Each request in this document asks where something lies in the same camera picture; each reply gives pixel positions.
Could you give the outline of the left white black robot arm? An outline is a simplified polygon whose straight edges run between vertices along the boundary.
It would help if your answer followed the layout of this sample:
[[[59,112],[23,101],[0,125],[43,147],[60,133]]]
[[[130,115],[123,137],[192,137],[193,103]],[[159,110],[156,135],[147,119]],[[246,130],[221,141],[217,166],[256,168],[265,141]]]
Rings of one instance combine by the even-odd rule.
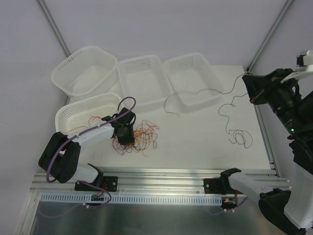
[[[116,138],[120,145],[134,143],[134,112],[122,108],[113,116],[106,116],[98,123],[77,134],[56,132],[45,147],[38,165],[46,172],[48,183],[61,184],[76,181],[76,190],[104,190],[107,179],[92,164],[79,162],[81,152],[106,140]]]

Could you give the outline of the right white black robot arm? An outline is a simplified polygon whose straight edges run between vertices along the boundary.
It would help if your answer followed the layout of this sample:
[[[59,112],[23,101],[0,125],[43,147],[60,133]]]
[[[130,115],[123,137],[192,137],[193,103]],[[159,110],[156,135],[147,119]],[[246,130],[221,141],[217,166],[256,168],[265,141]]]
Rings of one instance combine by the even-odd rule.
[[[313,227],[313,94],[300,93],[300,72],[277,69],[267,75],[245,74],[250,103],[268,105],[288,132],[291,188],[265,186],[238,168],[220,174],[220,194],[243,193],[261,214],[288,235],[304,235]]]

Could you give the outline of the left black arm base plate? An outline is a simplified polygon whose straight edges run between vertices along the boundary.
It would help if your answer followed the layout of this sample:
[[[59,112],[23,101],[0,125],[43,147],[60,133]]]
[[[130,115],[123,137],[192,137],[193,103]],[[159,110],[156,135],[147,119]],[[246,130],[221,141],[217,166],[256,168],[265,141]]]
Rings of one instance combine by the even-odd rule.
[[[104,189],[108,192],[116,192],[118,185],[117,176],[98,176],[92,183],[92,186]],[[96,188],[83,184],[81,182],[76,182],[75,191],[97,191]]]

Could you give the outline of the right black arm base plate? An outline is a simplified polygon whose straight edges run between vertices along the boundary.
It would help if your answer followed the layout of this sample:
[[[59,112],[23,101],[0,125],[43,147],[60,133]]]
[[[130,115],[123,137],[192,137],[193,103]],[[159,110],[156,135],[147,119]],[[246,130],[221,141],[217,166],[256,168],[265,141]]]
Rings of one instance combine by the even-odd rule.
[[[205,194],[236,194],[236,190],[230,187],[229,182],[220,178],[203,179],[203,188]]]

